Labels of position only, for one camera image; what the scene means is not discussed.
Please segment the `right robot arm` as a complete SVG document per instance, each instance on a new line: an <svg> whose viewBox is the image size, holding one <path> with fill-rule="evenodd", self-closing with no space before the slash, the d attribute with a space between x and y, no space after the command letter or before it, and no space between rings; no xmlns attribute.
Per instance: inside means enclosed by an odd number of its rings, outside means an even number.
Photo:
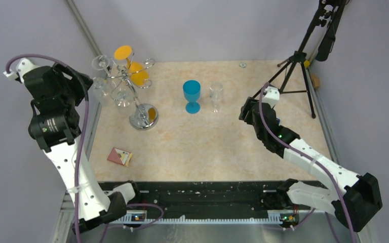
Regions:
<svg viewBox="0 0 389 243"><path fill-rule="evenodd" d="M293 130L279 124L276 112L268 103L248 97L239 119L252 125L258 140L267 150L308 172L323 184L311 186L288 179L277 194L284 209L294 204L333 214L346 228L360 232L382 208L377 178L357 174L336 164L309 146Z"/></svg>

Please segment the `clear tall wine glass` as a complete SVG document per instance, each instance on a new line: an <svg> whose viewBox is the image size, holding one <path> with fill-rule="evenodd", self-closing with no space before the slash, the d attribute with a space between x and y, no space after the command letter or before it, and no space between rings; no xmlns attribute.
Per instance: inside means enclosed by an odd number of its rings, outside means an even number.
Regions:
<svg viewBox="0 0 389 243"><path fill-rule="evenodd" d="M210 99L212 101L213 112L217 113L220 108L220 102L223 99L223 85L220 82L213 82L210 85Z"/></svg>

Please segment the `chrome wine glass rack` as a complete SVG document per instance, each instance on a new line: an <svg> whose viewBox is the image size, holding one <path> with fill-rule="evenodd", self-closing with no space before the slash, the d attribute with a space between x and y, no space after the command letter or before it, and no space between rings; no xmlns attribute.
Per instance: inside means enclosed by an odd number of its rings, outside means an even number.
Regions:
<svg viewBox="0 0 389 243"><path fill-rule="evenodd" d="M155 59L149 58L141 64L144 66L144 70L147 72L149 68L154 66ZM118 64L116 66L116 70L117 70L117 75L111 76L109 78L109 80L114 79L117 81L117 84L114 88L112 88L111 93L118 88L128 89L129 91L132 91L134 95L134 101L135 101L135 112L131 116L129 116L129 123L133 128L140 131L151 129L158 122L159 119L158 110L156 109L156 107L154 107L151 104L142 103L139 101L139 94L137 90L142 88L132 83L130 75L128 74L128 70L127 70L127 62L126 64Z"/></svg>

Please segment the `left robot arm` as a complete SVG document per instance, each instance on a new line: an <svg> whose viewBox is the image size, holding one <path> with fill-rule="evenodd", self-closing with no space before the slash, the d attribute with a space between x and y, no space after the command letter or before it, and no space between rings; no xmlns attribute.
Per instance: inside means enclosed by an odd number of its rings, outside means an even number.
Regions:
<svg viewBox="0 0 389 243"><path fill-rule="evenodd" d="M57 63L35 65L20 75L33 97L28 133L56 167L73 204L78 207L73 231L89 231L122 218L127 207L140 207L142 195L131 182L125 182L111 193L101 189L81 144L82 129L76 107L94 81Z"/></svg>

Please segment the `blue plastic wine glass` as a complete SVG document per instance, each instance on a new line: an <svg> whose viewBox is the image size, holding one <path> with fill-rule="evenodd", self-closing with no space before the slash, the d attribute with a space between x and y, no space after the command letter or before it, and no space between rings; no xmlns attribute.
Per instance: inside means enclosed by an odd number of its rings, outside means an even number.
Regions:
<svg viewBox="0 0 389 243"><path fill-rule="evenodd" d="M183 94L187 101L185 110L190 114L196 114L200 111L198 100L201 95L201 85L196 80L188 80L183 84Z"/></svg>

